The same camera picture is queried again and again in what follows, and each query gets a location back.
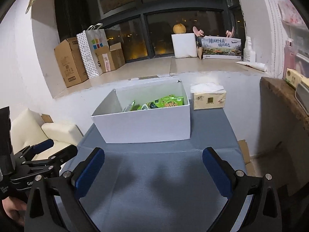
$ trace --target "wooden shelf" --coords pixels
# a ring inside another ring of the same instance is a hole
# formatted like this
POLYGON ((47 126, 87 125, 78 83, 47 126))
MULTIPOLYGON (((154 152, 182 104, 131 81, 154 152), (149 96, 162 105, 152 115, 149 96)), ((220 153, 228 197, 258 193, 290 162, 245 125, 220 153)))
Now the wooden shelf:
POLYGON ((309 116, 295 99, 295 90, 284 80, 278 78, 262 77, 260 85, 268 88, 277 97, 282 98, 284 103, 291 109, 291 112, 302 122, 304 129, 309 134, 309 116))

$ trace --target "white tissue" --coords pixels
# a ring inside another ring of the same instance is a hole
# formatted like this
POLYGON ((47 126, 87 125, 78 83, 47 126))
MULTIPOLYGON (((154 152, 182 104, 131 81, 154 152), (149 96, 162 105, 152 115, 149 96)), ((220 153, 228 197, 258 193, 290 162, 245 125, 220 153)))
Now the white tissue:
POLYGON ((266 72, 266 65, 263 64, 263 63, 242 62, 242 61, 241 62, 236 62, 236 63, 240 64, 240 65, 249 66, 249 67, 252 67, 254 69, 266 72))
POLYGON ((175 58, 197 57, 194 33, 172 35, 175 58))
POLYGON ((222 85, 217 85, 215 83, 206 83, 191 85, 191 93, 223 94, 226 93, 226 91, 222 85))

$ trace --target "cream sofa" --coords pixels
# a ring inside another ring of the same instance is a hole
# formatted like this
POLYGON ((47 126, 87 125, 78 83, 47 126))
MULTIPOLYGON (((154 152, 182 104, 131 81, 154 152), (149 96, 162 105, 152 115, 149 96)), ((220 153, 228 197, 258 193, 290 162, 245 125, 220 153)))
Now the cream sofa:
POLYGON ((33 160, 47 159, 68 145, 77 145, 82 134, 75 124, 44 123, 38 113, 24 110, 11 124, 14 154, 26 146, 36 145, 51 138, 54 146, 36 155, 33 160))

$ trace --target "pink bottle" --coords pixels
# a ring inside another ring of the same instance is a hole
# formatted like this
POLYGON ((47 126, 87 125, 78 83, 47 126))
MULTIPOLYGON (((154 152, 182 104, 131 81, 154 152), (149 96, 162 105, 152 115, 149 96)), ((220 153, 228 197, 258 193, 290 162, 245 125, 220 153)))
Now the pink bottle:
POLYGON ((296 68, 295 67, 295 55, 296 55, 296 49, 294 48, 293 39, 288 38, 287 41, 285 41, 285 47, 284 47, 283 79, 285 79, 287 68, 295 70, 295 68, 296 68))

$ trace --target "human hand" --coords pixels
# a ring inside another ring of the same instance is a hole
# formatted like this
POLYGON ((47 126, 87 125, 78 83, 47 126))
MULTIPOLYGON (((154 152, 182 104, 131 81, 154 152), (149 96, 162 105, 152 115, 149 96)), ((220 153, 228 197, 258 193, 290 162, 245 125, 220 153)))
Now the human hand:
POLYGON ((25 220, 24 217, 20 215, 18 211, 26 211, 27 204, 23 201, 14 198, 14 197, 7 197, 2 200, 3 208, 5 213, 8 217, 13 219, 19 225, 24 226, 25 220))

